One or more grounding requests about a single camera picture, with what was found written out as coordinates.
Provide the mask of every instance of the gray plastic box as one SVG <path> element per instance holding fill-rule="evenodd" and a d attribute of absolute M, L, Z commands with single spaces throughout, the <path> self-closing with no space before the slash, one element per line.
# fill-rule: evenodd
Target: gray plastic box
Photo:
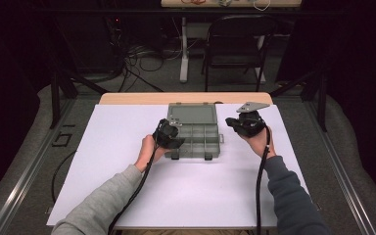
<path fill-rule="evenodd" d="M 178 127 L 177 138 L 185 139 L 179 149 L 165 154 L 167 158 L 209 161 L 218 157 L 220 141 L 215 104 L 169 104 L 167 119 Z"/>

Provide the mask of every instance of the gray sleeve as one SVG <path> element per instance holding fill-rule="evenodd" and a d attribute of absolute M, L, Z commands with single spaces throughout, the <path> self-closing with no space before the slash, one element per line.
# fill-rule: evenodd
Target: gray sleeve
<path fill-rule="evenodd" d="M 268 159 L 264 169 L 279 234 L 331 234 L 298 176 L 288 170 L 281 156 Z"/>
<path fill-rule="evenodd" d="M 55 225 L 52 234 L 107 234 L 141 178 L 142 173 L 131 164 L 87 196 Z"/>

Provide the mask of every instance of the person's left hand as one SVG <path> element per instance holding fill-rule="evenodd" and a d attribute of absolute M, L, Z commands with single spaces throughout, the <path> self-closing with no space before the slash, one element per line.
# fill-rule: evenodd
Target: person's left hand
<path fill-rule="evenodd" d="M 148 165 L 149 159 L 152 157 L 152 153 L 154 152 L 155 148 L 155 140 L 152 135 L 147 135 L 142 140 L 142 147 L 140 148 L 139 157 L 134 164 L 140 172 L 144 172 L 146 166 Z M 164 149 L 163 147 L 159 147 L 155 152 L 154 161 L 153 163 L 157 162 L 164 153 L 168 152 L 169 149 Z"/>

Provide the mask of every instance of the chair backrest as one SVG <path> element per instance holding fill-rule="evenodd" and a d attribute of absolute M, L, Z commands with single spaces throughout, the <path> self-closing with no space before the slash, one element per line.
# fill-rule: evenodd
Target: chair backrest
<path fill-rule="evenodd" d="M 271 36 L 277 25 L 277 20 L 270 16 L 225 16 L 211 24 L 208 41 L 213 37 Z"/>

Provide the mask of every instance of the hand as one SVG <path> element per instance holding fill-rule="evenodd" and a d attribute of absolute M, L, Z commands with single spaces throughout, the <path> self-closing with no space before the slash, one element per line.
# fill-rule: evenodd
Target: hand
<path fill-rule="evenodd" d="M 269 144 L 269 152 L 267 153 L 267 158 L 271 158 L 276 156 L 276 152 L 274 150 L 274 144 L 273 144 L 273 135 L 271 134 L 271 128 L 267 127 L 270 131 L 270 144 Z M 253 137 L 246 137 L 244 135 L 240 135 L 240 137 L 252 147 L 252 150 L 259 155 L 260 157 L 263 156 L 264 148 L 267 145 L 267 133 L 266 129 L 263 129 L 259 134 L 253 136 Z"/>
<path fill-rule="evenodd" d="M 155 148 L 155 140 L 152 135 L 147 135 L 142 140 L 142 147 L 140 148 L 139 157 L 134 164 L 139 171 L 142 173 L 145 171 L 146 166 L 148 165 L 149 159 L 152 157 L 152 153 L 154 152 Z M 155 152 L 154 161 L 153 163 L 157 162 L 164 153 L 168 152 L 168 149 L 164 149 L 163 147 L 159 147 Z"/>

